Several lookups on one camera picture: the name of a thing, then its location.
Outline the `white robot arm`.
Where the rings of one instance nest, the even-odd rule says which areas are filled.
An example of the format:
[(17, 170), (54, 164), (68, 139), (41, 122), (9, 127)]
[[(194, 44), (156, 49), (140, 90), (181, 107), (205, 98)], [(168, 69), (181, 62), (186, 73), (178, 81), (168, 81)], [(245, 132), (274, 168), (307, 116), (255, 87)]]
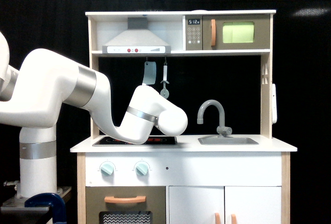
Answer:
[(47, 49), (31, 51), (19, 70), (9, 65), (9, 58), (7, 40), (1, 37), (1, 123), (21, 128), (21, 197), (57, 191), (56, 123), (62, 104), (87, 110), (103, 133), (132, 144), (144, 143), (154, 127), (167, 136), (178, 136), (187, 127), (186, 113), (147, 85), (135, 89), (115, 126), (104, 74)]

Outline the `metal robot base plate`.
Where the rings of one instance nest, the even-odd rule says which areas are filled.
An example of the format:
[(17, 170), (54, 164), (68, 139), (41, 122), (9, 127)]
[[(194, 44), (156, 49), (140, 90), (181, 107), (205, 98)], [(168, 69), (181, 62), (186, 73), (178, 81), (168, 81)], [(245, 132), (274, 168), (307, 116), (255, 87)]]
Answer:
[(16, 195), (1, 206), (1, 212), (42, 212), (52, 210), (53, 212), (65, 212), (65, 203), (71, 198), (70, 186), (57, 187), (56, 193), (41, 193), (31, 198), (25, 198), (20, 195), (19, 181), (5, 181), (4, 187), (13, 188)]

